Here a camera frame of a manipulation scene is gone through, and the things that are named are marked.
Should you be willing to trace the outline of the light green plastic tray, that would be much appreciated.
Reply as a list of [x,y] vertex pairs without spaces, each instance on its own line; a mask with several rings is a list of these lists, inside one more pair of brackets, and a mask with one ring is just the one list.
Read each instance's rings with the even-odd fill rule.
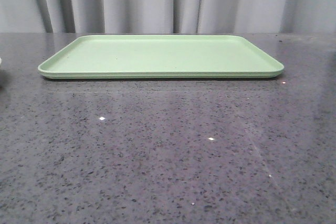
[[273,78],[283,70],[232,35],[82,36],[38,66],[49,79]]

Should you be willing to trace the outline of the grey curtain backdrop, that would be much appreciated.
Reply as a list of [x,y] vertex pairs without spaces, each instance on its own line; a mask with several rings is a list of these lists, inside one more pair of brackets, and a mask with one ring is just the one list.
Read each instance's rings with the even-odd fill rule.
[[334,33],[335,0],[1,0],[9,33]]

